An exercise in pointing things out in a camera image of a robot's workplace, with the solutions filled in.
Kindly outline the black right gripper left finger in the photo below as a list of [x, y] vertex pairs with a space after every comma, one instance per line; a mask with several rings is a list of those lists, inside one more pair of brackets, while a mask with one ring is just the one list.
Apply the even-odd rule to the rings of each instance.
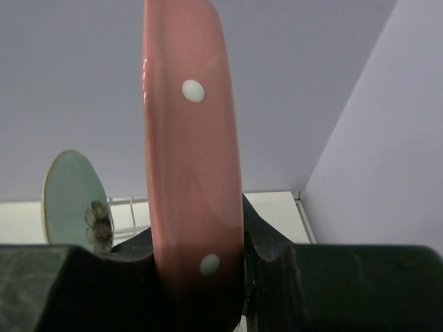
[[1, 246], [2, 331], [158, 331], [158, 299], [150, 229], [105, 254]]

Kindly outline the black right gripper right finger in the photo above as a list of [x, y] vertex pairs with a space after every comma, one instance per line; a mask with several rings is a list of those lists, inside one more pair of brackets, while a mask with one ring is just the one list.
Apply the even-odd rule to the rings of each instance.
[[244, 200], [249, 331], [441, 331], [442, 258], [426, 246], [296, 244]]

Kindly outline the green floral plate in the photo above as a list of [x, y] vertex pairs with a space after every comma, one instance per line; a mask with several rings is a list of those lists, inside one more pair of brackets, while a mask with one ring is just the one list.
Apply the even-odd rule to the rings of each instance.
[[114, 245], [111, 208], [93, 165], [68, 149], [51, 163], [42, 190], [42, 226], [48, 244], [73, 244], [94, 253]]

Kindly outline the pink speckled plate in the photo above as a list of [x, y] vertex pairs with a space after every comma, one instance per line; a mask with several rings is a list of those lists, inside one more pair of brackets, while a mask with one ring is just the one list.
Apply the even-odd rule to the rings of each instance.
[[164, 331], [232, 331], [244, 222], [226, 42], [211, 1], [146, 1], [141, 81]]

